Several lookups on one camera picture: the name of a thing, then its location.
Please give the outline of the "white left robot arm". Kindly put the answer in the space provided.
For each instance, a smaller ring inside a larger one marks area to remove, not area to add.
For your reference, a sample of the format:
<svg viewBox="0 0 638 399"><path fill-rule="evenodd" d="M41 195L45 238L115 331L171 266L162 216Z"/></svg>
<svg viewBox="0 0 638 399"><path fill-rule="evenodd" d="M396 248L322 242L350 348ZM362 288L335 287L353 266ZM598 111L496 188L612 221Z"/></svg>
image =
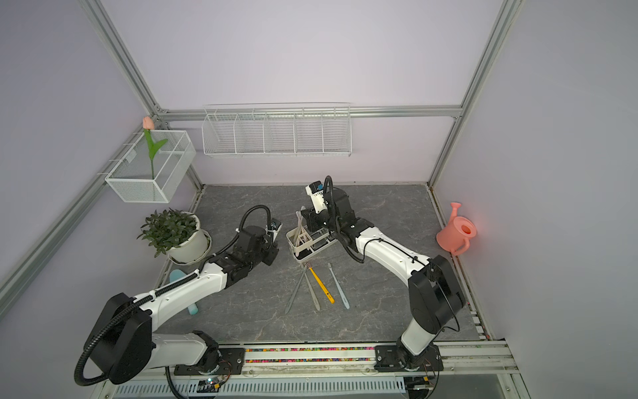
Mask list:
<svg viewBox="0 0 638 399"><path fill-rule="evenodd" d="M74 381L87 387L105 380L119 385L147 369L191 366L202 374L217 372L219 344L207 333L165 334L158 331L179 312L246 278L259 264L271 265L278 254L281 224L239 230L231 251L213 257L202 268L148 293L120 293L102 309L74 370Z"/></svg>

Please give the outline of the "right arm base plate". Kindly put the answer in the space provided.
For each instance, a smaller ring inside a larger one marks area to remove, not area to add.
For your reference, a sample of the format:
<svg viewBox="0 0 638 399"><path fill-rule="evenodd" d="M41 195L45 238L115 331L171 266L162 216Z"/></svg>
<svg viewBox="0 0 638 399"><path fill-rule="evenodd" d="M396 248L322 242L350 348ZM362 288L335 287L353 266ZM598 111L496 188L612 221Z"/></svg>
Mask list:
<svg viewBox="0 0 638 399"><path fill-rule="evenodd" d="M379 372L440 372L444 366L436 345L430 344L414 355L399 342L375 346L374 369Z"/></svg>

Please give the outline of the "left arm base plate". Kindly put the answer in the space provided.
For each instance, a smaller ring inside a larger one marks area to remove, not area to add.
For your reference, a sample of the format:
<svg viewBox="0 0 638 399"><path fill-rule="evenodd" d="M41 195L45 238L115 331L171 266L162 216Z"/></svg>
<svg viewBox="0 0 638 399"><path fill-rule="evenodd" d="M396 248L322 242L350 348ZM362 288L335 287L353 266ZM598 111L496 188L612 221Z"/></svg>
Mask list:
<svg viewBox="0 0 638 399"><path fill-rule="evenodd" d="M242 373L245 362L244 347L221 347L217 352L204 355L204 358L193 366L178 365L174 367L176 376L233 376Z"/></svg>

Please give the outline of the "white toothbrush holder caddy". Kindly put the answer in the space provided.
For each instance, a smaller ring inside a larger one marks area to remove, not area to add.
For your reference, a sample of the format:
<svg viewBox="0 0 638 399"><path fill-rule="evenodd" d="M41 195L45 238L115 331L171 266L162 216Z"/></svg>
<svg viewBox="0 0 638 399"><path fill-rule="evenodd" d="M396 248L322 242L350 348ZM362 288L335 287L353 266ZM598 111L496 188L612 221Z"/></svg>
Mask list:
<svg viewBox="0 0 638 399"><path fill-rule="evenodd" d="M299 264L308 261L311 257L337 242L331 236L328 229L322 228L314 233L307 232L308 241L297 249L294 244L294 236L296 233L297 228L288 231L286 239L292 256Z"/></svg>

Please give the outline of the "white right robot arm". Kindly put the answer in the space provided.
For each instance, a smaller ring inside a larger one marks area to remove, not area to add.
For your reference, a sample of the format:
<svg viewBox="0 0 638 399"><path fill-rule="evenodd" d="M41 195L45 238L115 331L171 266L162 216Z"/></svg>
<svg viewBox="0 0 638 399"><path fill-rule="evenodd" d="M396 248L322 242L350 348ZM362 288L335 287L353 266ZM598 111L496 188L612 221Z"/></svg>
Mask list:
<svg viewBox="0 0 638 399"><path fill-rule="evenodd" d="M327 183L306 187L312 209L301 211L307 228L326 229L347 254L360 264L371 259L405 284L412 316L398 340L403 363L423 357L446 325L466 305L460 282L448 259L419 254L390 239L367 219L356 216L348 194Z"/></svg>

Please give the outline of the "teal thin toothbrush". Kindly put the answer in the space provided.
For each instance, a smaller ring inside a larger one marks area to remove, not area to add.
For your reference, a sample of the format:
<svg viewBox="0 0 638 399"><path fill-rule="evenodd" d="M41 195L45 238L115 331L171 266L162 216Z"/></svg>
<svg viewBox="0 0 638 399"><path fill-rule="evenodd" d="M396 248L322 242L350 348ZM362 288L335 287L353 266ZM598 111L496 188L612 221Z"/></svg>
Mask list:
<svg viewBox="0 0 638 399"><path fill-rule="evenodd" d="M335 274L334 267L332 266L332 263L328 263L327 266L328 266L329 271L330 271L330 273L331 273L331 275L332 275L332 277L334 279L335 285L337 287L337 291L339 292L339 296L340 296L340 298L342 300L344 308L345 309L350 309L351 308L350 303L349 303L349 301L347 299L347 296L345 295L345 292L342 289L342 286L341 286L340 282L337 279L337 276Z"/></svg>

